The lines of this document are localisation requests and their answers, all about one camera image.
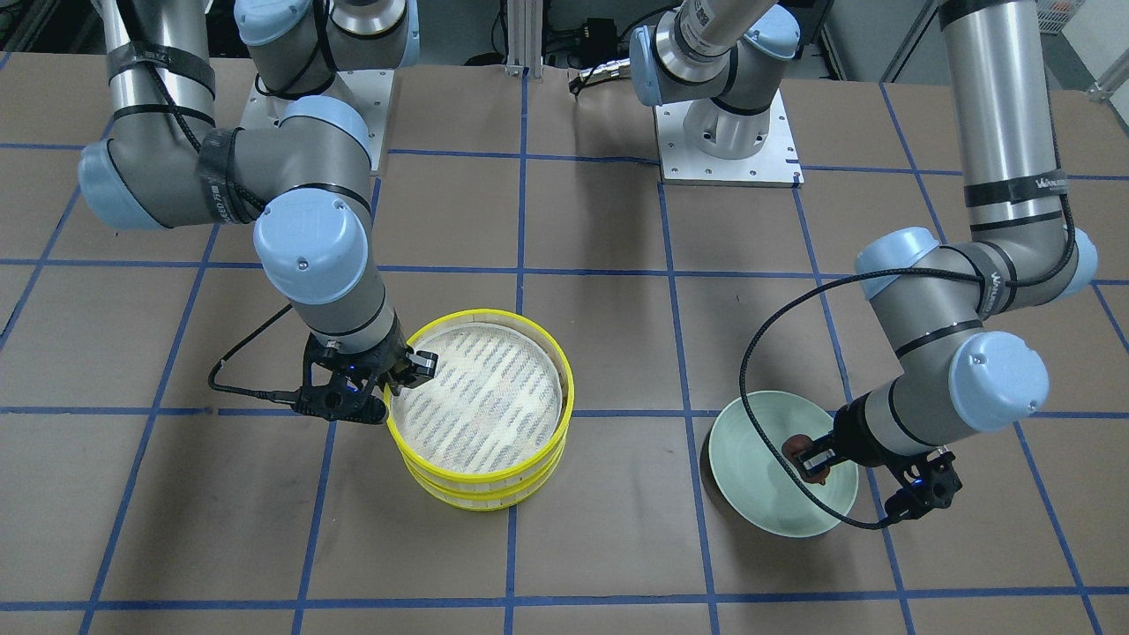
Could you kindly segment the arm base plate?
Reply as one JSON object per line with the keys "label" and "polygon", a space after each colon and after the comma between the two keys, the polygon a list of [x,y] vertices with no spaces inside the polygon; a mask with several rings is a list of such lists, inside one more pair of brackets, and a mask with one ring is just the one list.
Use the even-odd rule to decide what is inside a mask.
{"label": "arm base plate", "polygon": [[782,93],[738,116],[714,101],[654,106],[662,180],[694,186],[798,188],[805,183]]}
{"label": "arm base plate", "polygon": [[[395,70],[347,70],[339,72],[330,88],[318,98],[335,98],[355,108],[364,119],[364,141],[370,156],[371,176],[379,176],[385,157],[385,137],[390,107],[393,101]],[[283,113],[294,101],[266,96],[265,89],[255,82],[251,85],[239,121],[244,129],[278,127]]]}

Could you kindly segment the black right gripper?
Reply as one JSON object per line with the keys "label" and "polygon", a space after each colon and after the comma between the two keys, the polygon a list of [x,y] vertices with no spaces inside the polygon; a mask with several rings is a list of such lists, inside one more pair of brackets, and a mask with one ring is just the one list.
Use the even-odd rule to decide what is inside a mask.
{"label": "black right gripper", "polygon": [[385,423],[402,388],[425,385],[437,369],[437,354],[414,351],[400,336],[387,336],[370,350],[355,354],[310,336],[303,350],[303,382],[294,411],[326,421]]}

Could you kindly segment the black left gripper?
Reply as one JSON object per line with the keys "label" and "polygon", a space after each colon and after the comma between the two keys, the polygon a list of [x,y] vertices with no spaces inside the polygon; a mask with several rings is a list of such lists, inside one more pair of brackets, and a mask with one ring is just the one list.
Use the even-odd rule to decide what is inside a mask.
{"label": "black left gripper", "polygon": [[870,433],[866,402],[852,401],[834,415],[831,438],[788,438],[788,459],[798,461],[802,479],[828,479],[840,462],[864,467],[903,466],[907,459],[883,446]]}

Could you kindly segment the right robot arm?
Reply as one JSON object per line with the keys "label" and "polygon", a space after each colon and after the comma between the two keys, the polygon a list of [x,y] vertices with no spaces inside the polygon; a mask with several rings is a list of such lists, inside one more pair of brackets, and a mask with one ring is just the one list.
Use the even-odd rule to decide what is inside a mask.
{"label": "right robot arm", "polygon": [[113,136],[79,160],[89,208],[111,228],[250,225],[266,279],[310,336],[294,391],[217,382],[326,421],[387,421],[387,395],[435,377],[415,351],[371,256],[370,129],[347,101],[345,71],[418,56],[413,1],[237,1],[239,40],[274,124],[215,124],[215,71],[202,1],[97,1]]}

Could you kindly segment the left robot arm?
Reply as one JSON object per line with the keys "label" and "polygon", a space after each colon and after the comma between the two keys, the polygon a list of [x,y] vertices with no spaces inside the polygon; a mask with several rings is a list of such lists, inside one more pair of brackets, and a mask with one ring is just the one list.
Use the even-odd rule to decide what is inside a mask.
{"label": "left robot arm", "polygon": [[773,455],[807,482],[833,466],[889,466],[1029,417],[1050,381],[994,315],[1048,304],[1087,286],[1099,256],[1070,214],[1056,145],[1034,1],[943,1],[937,17],[951,88],[971,238],[944,244],[926,228],[879,237],[856,275],[901,366],[847,403],[820,440],[793,437]]}

